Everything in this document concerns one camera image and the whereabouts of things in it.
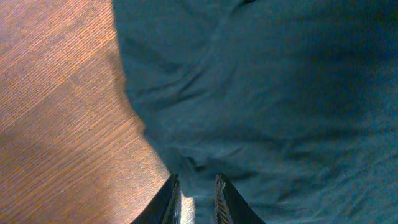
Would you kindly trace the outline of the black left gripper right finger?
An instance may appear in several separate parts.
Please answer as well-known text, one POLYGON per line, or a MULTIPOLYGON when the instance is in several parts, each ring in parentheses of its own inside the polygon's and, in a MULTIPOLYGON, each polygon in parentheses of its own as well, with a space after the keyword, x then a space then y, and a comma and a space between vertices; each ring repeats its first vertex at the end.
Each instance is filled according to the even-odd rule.
POLYGON ((224 174, 215 178, 215 216, 217 224, 266 224, 224 174))

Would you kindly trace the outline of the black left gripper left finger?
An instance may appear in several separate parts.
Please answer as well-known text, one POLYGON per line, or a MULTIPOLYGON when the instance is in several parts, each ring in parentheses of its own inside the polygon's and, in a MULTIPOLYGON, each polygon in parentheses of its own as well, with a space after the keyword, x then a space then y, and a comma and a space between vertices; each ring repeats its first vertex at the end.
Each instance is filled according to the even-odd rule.
POLYGON ((181 191, 177 174, 167 181, 131 224, 180 224, 181 191))

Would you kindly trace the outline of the dark teal t-shirt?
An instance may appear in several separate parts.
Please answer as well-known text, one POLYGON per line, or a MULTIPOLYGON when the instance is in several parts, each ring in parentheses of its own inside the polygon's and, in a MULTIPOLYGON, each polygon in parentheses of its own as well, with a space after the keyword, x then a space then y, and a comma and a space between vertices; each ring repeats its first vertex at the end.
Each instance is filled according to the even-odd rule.
POLYGON ((397 222, 397 2, 114 0, 144 135, 212 223, 397 222))

